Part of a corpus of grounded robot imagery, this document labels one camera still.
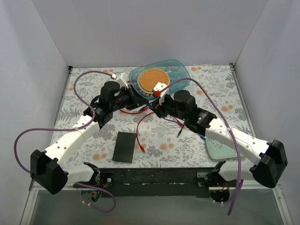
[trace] floral patterned surface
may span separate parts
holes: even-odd
[[[191,77],[198,80],[208,92],[216,105],[221,109],[231,126],[250,134],[245,109],[235,85],[229,66],[188,66]],[[57,122],[57,128],[68,128],[74,125],[82,112],[87,108],[74,94],[73,84],[78,75],[89,70],[100,70],[119,75],[127,74],[134,67],[110,68],[74,68],[67,86],[67,92]],[[77,83],[77,91],[86,101],[100,93],[103,84],[110,77],[101,74],[88,74]],[[203,92],[191,82],[186,88],[195,96],[198,107],[217,112]],[[80,165],[91,162],[98,167],[214,167],[218,161],[209,157],[203,141],[198,135],[184,128],[180,137],[176,138],[180,127],[176,123],[158,118],[156,115],[146,117],[139,127],[139,138],[145,153],[135,144],[132,164],[113,162],[113,151],[119,131],[135,132],[138,121],[147,113],[138,115],[114,112],[113,119],[99,132],[94,134],[69,159],[69,165]],[[65,132],[55,132],[53,142]]]

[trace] waffle-textured disc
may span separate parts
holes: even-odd
[[[158,83],[164,83],[169,85],[170,78],[169,75],[162,69],[151,68],[143,71],[138,77],[138,88],[146,95],[151,95],[153,88]]]

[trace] white wall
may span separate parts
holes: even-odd
[[[75,67],[236,62],[268,0],[32,0]]]
[[[67,66],[30,0],[0,0],[0,224],[20,223],[30,175],[16,163],[20,132],[53,127]],[[51,134],[25,135],[18,145],[29,168],[30,153],[50,143]]]
[[[284,196],[300,223],[300,1],[269,0],[236,70],[257,136],[285,145]]]

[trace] metal frame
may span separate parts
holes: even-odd
[[[247,106],[246,106],[245,100],[243,98],[243,95],[241,93],[240,86],[239,86],[239,83],[238,83],[238,79],[237,79],[237,76],[236,76],[236,73],[235,73],[235,70],[234,70],[234,63],[230,63],[229,66],[230,66],[232,75],[234,77],[234,81],[236,83],[238,93],[239,93],[240,99],[242,101],[242,105],[243,105],[243,107],[245,109],[245,112],[246,112],[246,116],[247,116],[248,123],[250,125],[250,130],[251,130],[252,136],[255,137],[255,131],[254,131],[253,125],[251,123],[250,116],[249,116],[249,113],[248,113],[248,110],[247,110]],[[62,108],[63,99],[64,99],[64,97],[66,95],[66,92],[67,92],[68,82],[69,82],[69,79],[71,77],[71,73],[72,73],[72,67],[69,68],[69,73],[68,73],[68,77],[66,79],[66,84],[65,84],[65,88],[64,88],[64,91],[63,91],[63,94],[62,94],[62,99],[61,99],[61,102],[60,102],[60,105],[59,105],[59,108],[58,108],[57,118],[55,120],[55,126],[57,125],[57,122],[58,122],[59,113],[60,113],[61,108]],[[74,188],[71,185],[65,186],[63,188],[63,190],[83,190],[83,189],[84,190],[92,190],[92,189],[88,189],[88,188]],[[246,181],[244,181],[242,189],[267,189],[267,188],[260,185],[256,181],[246,180]],[[39,184],[37,184],[35,182],[32,182],[32,184],[30,185],[30,192],[29,192],[29,195],[28,195],[28,200],[26,202],[20,224],[27,225],[27,224],[30,223],[39,190],[44,190],[44,188],[41,187]],[[275,199],[276,199],[276,202],[277,202],[277,205],[278,205],[278,209],[279,209],[279,212],[280,212],[280,215],[281,215],[281,218],[282,218],[284,224],[287,224],[287,225],[293,224],[291,216],[290,216],[288,208],[287,208],[287,205],[285,203],[285,199],[284,199],[284,196],[283,196],[283,193],[282,193],[281,185],[278,184],[273,189],[273,192],[274,192],[274,196],[275,196]]]

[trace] blue plastic tray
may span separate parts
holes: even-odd
[[[176,81],[180,78],[190,78],[190,75],[189,75],[187,69],[184,67],[184,65],[182,65],[181,62],[179,62],[177,60],[165,60],[165,61],[161,61],[161,62],[156,62],[156,63],[146,65],[144,67],[139,67],[139,68],[132,70],[130,72],[130,74],[128,75],[130,84],[140,95],[142,95],[144,98],[146,98],[148,100],[154,99],[154,97],[153,96],[145,96],[140,92],[140,90],[137,87],[137,78],[143,71],[145,71],[146,69],[150,69],[150,68],[158,68],[158,69],[162,69],[163,71],[165,71],[170,77],[170,83],[172,83],[173,81]],[[190,83],[190,80],[185,80],[185,81],[181,81],[181,82],[174,84],[173,86],[170,87],[169,94],[173,94],[179,90],[184,89],[186,86],[188,86],[189,83]]]

